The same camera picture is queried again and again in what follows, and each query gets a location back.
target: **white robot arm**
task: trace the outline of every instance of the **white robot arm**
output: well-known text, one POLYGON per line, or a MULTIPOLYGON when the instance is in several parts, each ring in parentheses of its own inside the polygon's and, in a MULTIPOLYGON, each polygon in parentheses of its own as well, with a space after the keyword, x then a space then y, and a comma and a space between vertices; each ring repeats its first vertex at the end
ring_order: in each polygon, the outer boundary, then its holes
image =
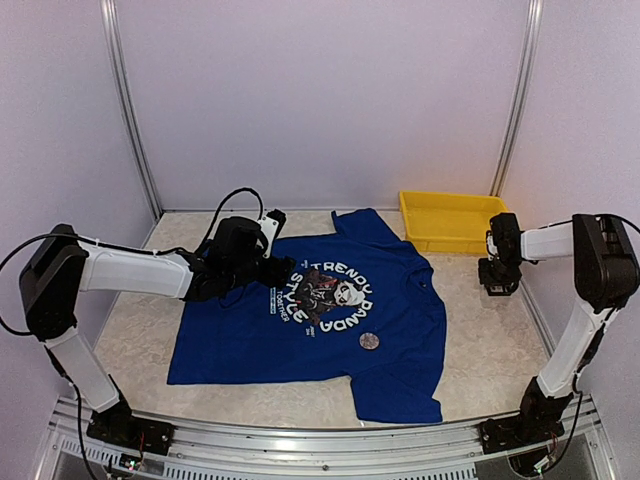
POLYGON ((131 415, 126 399, 78 331, 73 314, 78 292, 113 290, 206 301, 253 281, 283 287, 295 262, 272 257, 271 250, 285 221, 277 210, 258 221, 224 219, 214 238, 194 253, 104 246, 76 235, 69 225, 53 229, 22 271, 20 291, 29 331, 95 412, 90 437, 124 447, 145 438, 146 451, 166 454, 173 427, 131 415))
POLYGON ((551 359, 534 377, 514 417, 480 424, 485 453, 558 437, 563 410, 582 370, 596 354, 607 327, 640 285, 640 269, 619 217, 573 215, 572 220, 520 231, 512 213, 491 219, 488 258, 480 259, 480 283, 489 295, 516 291, 522 262, 574 258, 577 295, 571 318, 551 359))

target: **white backdrop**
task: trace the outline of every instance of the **white backdrop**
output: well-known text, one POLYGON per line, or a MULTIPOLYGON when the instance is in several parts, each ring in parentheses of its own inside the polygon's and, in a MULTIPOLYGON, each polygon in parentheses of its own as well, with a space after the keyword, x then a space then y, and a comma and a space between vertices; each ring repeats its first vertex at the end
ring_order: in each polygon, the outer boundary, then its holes
MULTIPOLYGON (((118 2, 166 209, 250 185, 281 207, 487 194, 528 1, 118 2)), ((235 206, 247 206, 250 198, 235 206)))

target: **marble floor surface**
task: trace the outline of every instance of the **marble floor surface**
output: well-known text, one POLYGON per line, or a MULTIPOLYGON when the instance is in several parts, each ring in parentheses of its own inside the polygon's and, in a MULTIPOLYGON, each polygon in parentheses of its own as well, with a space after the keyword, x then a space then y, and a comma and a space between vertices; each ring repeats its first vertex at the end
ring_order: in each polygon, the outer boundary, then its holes
MULTIPOLYGON (((254 213, 243 212, 251 216, 254 213)), ((400 236, 397 211, 381 217, 400 236)), ((148 248, 197 247, 210 213, 167 213, 148 248)), ((333 232, 329 211, 290 211, 281 236, 333 232)), ((546 362, 542 342, 520 293, 488 297, 477 280, 476 256, 425 254, 434 286, 447 309, 445 368, 435 398, 445 421, 517 409, 533 375, 546 362)), ((96 345, 96 353, 131 403, 141 411, 189 419, 277 427, 353 428, 361 422, 349 378, 261 385, 167 385, 184 304, 175 299, 122 293, 96 345)))

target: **yellow bin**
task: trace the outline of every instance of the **yellow bin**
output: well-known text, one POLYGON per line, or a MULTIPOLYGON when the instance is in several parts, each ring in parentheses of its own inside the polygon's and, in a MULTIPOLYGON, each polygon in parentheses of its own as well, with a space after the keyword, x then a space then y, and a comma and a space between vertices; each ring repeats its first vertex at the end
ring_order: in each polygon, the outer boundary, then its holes
POLYGON ((407 240, 422 252, 487 252, 489 220, 506 212, 502 199, 484 195, 400 192, 407 240))

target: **electrical wire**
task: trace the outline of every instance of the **electrical wire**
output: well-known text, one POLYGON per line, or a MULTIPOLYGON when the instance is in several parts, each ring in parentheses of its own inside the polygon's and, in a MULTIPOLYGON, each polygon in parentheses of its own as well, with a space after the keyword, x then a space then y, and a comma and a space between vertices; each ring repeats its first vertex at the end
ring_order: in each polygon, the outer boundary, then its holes
POLYGON ((260 204, 260 213, 258 214, 258 220, 260 220, 262 218, 262 213, 264 211, 264 205, 262 203, 262 198, 260 197, 260 194, 258 192, 256 192, 251 187, 237 188, 233 192, 228 194, 226 197, 224 197, 222 199, 222 201, 220 202, 220 204, 218 205, 218 208, 216 208, 216 213, 213 215, 213 219, 211 220, 211 224, 209 225, 209 228, 207 229, 207 233, 205 233, 204 237, 202 237, 202 241, 200 242, 200 246, 198 247, 198 250, 207 241, 207 239, 209 238, 209 235, 211 235, 211 231, 213 230, 213 227, 216 224, 216 221, 218 220, 218 216, 220 215, 220 211, 222 210, 222 207, 224 206, 224 204, 227 203, 233 197, 235 197, 236 195, 238 195, 239 193, 242 193, 242 192, 250 193, 251 195, 253 195, 254 197, 256 197, 258 199, 258 203, 260 204))
POLYGON ((87 451, 84 448, 84 439, 82 438, 82 396, 80 395, 80 389, 78 386, 75 383, 72 383, 71 385, 78 396, 78 440, 80 440, 80 453, 82 453, 82 460, 84 461, 84 466, 87 468, 87 472, 89 473, 91 480, 98 480, 96 475, 93 473, 93 470, 91 470, 91 465, 89 465, 87 451))
MULTIPOLYGON (((620 215, 616 215, 615 213, 599 213, 597 215, 594 215, 596 217, 610 217, 610 218, 615 218, 617 220, 620 220, 623 223, 626 223, 627 225, 629 225, 631 228, 633 228, 638 234, 640 234, 640 227, 638 227, 635 223, 633 223, 631 220, 624 218, 620 215)), ((543 225, 542 227, 539 227, 538 230, 542 230, 544 228, 551 228, 551 227, 557 227, 558 225, 564 225, 566 223, 571 223, 573 222, 573 220, 563 220, 562 222, 556 222, 556 223, 550 223, 549 225, 543 225)))
MULTIPOLYGON (((14 248, 9 255, 7 255, 4 260, 2 260, 2 262, 0 263, 0 272, 2 272, 2 270, 4 269, 4 267, 7 265, 7 263, 9 263, 9 261, 15 257, 18 253, 20 253, 22 250, 24 250, 26 247, 28 247, 29 245, 39 242, 41 240, 46 240, 48 238, 69 238, 72 240, 76 240, 78 242, 82 242, 82 243, 87 243, 89 245, 96 245, 99 247, 105 247, 105 248, 111 248, 113 250, 120 250, 123 252, 129 252, 129 253, 138 253, 138 254, 142 254, 142 255, 155 255, 155 256, 162 256, 162 255, 168 255, 170 253, 176 253, 176 252, 186 252, 186 250, 183 247, 174 247, 174 248, 170 248, 169 250, 161 250, 161 251, 152 251, 152 250, 142 250, 139 248, 132 248, 132 247, 125 247, 123 245, 114 245, 111 243, 105 243, 105 242, 101 242, 100 240, 94 240, 91 238, 85 238, 82 237, 80 235, 76 235, 76 234, 71 234, 71 233, 44 233, 42 235, 37 235, 35 237, 30 238, 29 240, 21 243, 19 246, 17 246, 16 248, 14 248)), ((10 333, 11 335, 15 335, 16 337, 30 337, 31 335, 33 335, 33 333, 28 332, 28 331, 20 331, 20 330, 15 330, 13 328, 11 328, 3 319, 2 316, 0 316, 0 326, 2 326, 2 328, 4 328, 8 333, 10 333)))

